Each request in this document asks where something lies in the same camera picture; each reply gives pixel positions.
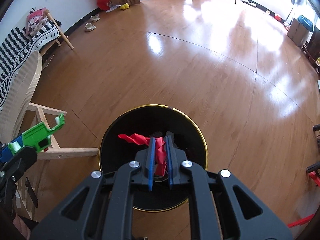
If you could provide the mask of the green plastic toy gun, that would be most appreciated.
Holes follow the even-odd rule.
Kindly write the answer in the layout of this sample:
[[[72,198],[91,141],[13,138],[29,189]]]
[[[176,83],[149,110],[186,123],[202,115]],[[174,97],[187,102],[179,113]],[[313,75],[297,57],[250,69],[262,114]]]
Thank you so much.
[[[51,144],[51,136],[60,130],[65,124],[65,117],[63,114],[55,117],[56,126],[48,128],[44,121],[24,131],[21,136],[23,140],[23,147],[33,147],[37,153],[41,152]]]

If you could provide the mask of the black gold trash bin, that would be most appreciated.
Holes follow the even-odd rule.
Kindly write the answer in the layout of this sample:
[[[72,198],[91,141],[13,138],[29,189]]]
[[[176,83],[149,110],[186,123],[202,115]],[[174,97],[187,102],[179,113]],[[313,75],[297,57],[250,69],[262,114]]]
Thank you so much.
[[[103,173],[115,172],[135,159],[137,152],[147,148],[120,139],[120,134],[164,137],[173,133],[175,147],[186,153],[187,159],[204,169],[208,166],[208,149],[205,138],[195,122],[178,109],[165,105],[144,105],[120,115],[106,130],[101,141],[99,166]],[[168,178],[155,177],[152,191],[138,193],[133,207],[145,212],[164,212],[182,205],[187,194],[169,188]]]

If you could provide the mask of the red bag on floor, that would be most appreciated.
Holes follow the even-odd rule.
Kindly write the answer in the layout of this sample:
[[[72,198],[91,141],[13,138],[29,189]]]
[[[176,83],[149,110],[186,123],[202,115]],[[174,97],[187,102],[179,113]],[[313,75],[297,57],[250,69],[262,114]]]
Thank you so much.
[[[103,11],[107,11],[111,8],[111,0],[97,0],[97,6]]]

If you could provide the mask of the cardboard box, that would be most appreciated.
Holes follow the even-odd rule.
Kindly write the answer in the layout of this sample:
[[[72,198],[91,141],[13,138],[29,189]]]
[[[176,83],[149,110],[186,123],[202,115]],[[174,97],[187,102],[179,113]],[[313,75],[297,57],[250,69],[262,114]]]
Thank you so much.
[[[287,36],[295,43],[296,46],[301,47],[308,39],[310,32],[296,18],[293,18]]]

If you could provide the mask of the red wrapper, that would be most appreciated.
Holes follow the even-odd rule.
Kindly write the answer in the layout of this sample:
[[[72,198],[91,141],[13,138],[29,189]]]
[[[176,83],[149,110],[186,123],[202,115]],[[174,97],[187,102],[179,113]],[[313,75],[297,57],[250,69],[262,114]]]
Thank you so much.
[[[129,143],[134,143],[136,145],[147,145],[150,144],[150,137],[145,137],[143,135],[139,135],[133,133],[132,135],[120,134],[118,135],[120,139],[123,139]],[[155,175],[164,176],[167,168],[167,153],[165,151],[165,140],[163,137],[159,137],[155,139],[155,161],[157,163],[157,167],[155,170]]]

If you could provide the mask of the wooden table leg frame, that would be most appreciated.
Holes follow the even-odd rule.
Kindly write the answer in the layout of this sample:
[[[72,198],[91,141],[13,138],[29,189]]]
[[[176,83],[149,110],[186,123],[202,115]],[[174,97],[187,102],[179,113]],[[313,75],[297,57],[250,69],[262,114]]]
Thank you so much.
[[[32,102],[29,103],[27,110],[35,113],[33,125],[44,124],[46,128],[49,127],[46,114],[54,115],[57,118],[61,115],[66,115],[65,111],[45,107]],[[61,148],[55,137],[50,135],[49,145],[40,152],[38,157],[38,159],[43,160],[43,162],[40,163],[39,170],[33,174],[30,172],[25,173],[17,182],[17,192],[19,196],[16,198],[16,200],[21,201],[22,209],[25,211],[24,213],[27,215],[27,217],[30,219],[34,219],[35,217],[35,210],[39,204],[37,198],[39,184],[44,168],[48,164],[48,161],[53,159],[93,157],[96,156],[97,153],[97,148]]]

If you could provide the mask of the pink cartoon pillow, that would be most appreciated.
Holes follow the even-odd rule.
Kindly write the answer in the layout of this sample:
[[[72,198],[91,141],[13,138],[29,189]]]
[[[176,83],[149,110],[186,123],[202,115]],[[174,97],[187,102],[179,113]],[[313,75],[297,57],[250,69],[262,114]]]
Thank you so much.
[[[47,22],[47,16],[44,11],[46,7],[31,12],[26,19],[25,33],[34,36]]]

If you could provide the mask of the beige slippers pair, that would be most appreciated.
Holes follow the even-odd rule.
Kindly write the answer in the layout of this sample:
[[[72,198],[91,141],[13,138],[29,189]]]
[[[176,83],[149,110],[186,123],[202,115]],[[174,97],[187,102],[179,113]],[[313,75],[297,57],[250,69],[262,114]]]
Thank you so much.
[[[99,20],[100,20],[100,17],[98,15],[92,15],[90,17],[90,21],[85,24],[84,31],[85,32],[93,31],[96,28],[94,23],[99,21]]]

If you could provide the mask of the yellow toy on floor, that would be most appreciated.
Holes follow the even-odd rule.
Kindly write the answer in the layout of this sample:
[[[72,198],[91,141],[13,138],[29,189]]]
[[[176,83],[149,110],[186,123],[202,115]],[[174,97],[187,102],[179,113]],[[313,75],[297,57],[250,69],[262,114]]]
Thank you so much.
[[[129,9],[130,5],[128,3],[125,3],[123,5],[121,5],[119,8],[120,10],[126,10],[126,9]]]

